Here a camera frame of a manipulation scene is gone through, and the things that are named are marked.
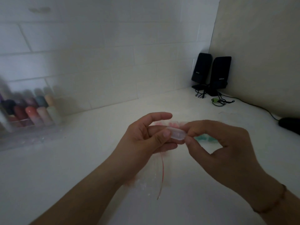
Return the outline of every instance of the black computer mouse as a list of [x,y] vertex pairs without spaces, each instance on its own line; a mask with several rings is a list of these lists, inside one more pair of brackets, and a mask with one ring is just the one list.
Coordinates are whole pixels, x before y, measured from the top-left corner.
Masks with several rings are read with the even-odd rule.
[[291,130],[300,135],[300,119],[292,117],[284,117],[279,120],[279,126]]

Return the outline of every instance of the hand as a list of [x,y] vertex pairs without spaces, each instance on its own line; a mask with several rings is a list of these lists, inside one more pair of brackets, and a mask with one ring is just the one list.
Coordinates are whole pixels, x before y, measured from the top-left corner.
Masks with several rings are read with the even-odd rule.
[[133,178],[148,162],[153,153],[177,148],[184,141],[171,139],[165,126],[149,126],[153,121],[167,120],[171,113],[150,113],[132,123],[121,138],[107,164],[113,167],[113,176],[123,184]]
[[[216,181],[241,195],[257,210],[272,204],[282,192],[281,184],[259,165],[249,133],[218,121],[192,121],[181,127],[190,155]],[[222,145],[209,154],[193,138],[208,134]]]

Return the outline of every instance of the fingernail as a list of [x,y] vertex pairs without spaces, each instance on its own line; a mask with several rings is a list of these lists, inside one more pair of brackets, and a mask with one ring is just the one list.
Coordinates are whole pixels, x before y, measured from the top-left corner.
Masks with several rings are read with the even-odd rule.
[[186,143],[186,145],[189,145],[189,144],[190,144],[190,137],[189,137],[189,136],[187,136],[187,137],[185,138],[185,143]]
[[168,137],[171,134],[171,131],[169,129],[164,129],[163,130],[163,136]]

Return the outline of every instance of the wall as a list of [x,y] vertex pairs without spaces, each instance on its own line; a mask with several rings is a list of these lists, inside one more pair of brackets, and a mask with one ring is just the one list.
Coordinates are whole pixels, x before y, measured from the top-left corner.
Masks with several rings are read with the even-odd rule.
[[226,93],[300,118],[300,0],[220,0],[209,52],[232,56]]
[[219,0],[0,0],[0,91],[65,114],[189,87]]

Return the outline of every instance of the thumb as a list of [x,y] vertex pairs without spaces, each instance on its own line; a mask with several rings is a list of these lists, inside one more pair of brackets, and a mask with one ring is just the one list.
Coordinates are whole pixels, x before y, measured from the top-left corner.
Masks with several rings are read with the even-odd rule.
[[186,136],[185,144],[190,155],[203,168],[213,162],[213,157],[193,137]]
[[171,131],[167,128],[157,132],[152,137],[146,140],[147,148],[150,150],[155,151],[155,149],[162,146],[164,143],[167,142],[171,138]]

